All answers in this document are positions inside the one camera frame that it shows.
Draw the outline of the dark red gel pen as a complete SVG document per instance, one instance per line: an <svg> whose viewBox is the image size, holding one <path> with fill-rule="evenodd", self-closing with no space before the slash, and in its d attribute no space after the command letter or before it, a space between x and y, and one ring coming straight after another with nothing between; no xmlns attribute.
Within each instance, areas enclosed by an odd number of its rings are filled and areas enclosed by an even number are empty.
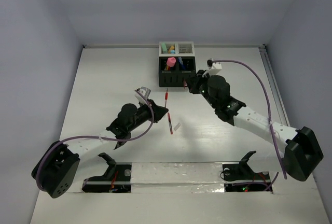
<svg viewBox="0 0 332 224"><path fill-rule="evenodd" d="M171 115L170 115L169 112L167 113L167 117L168 117L168 123L169 123L170 134L173 135L173 128L172 128L172 122L171 122Z"/></svg>

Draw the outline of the orange highlighter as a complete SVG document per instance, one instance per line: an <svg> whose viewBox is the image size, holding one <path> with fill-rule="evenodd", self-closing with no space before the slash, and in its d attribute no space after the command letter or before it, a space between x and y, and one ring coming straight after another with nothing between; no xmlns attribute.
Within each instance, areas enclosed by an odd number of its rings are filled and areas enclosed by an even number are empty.
<svg viewBox="0 0 332 224"><path fill-rule="evenodd" d="M175 47L174 46L170 46L170 48L168 49L168 53L171 53L172 50L174 50Z"/></svg>

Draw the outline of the green highlighter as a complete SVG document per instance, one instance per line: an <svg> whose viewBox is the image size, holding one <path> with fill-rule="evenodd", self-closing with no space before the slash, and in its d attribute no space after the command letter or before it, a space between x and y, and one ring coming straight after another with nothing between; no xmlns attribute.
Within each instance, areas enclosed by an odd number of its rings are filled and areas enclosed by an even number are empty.
<svg viewBox="0 0 332 224"><path fill-rule="evenodd" d="M161 46L161 51L162 51L162 53L167 53L167 52L168 52L168 50L167 50L167 46L166 46L165 43L161 43L160 46Z"/></svg>

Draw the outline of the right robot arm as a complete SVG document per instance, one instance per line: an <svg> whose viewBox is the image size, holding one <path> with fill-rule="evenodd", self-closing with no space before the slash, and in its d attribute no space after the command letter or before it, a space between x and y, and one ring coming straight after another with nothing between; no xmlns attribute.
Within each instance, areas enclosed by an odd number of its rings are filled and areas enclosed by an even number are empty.
<svg viewBox="0 0 332 224"><path fill-rule="evenodd" d="M312 129L295 129L260 115L230 95L224 77L200 70L185 81L189 92L202 95L220 120L273 144L284 155L282 165L293 179L306 181L322 161L324 155Z"/></svg>

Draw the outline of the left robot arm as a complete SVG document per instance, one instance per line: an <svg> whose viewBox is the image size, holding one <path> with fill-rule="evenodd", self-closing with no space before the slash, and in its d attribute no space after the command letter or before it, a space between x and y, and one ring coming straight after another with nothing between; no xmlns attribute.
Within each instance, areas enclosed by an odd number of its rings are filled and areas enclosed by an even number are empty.
<svg viewBox="0 0 332 224"><path fill-rule="evenodd" d="M116 149L122 147L136 139L131 136L133 130L146 122L159 122L168 112L168 108L157 105L153 100L142 99L138 106L132 103L122 106L115 120L106 128L110 136L79 135L53 142L31 172L37 187L54 199L60 197L74 182L83 156L110 142L116 142Z"/></svg>

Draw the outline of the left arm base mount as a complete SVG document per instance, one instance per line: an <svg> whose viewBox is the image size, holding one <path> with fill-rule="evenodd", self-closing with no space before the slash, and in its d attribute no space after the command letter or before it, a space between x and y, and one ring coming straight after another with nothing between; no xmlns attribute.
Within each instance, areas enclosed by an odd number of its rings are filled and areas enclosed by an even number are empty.
<svg viewBox="0 0 332 224"><path fill-rule="evenodd" d="M99 154L107 169L101 176L86 178L82 185L85 193L130 193L131 192L131 163L117 163L106 153Z"/></svg>

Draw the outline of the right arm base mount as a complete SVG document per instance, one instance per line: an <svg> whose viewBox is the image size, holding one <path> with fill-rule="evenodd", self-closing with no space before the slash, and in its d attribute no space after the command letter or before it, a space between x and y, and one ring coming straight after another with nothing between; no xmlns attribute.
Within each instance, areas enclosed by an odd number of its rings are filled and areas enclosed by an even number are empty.
<svg viewBox="0 0 332 224"><path fill-rule="evenodd" d="M255 173L248 161L256 151L249 151L239 162L223 164L219 177L226 192L273 192L269 173Z"/></svg>

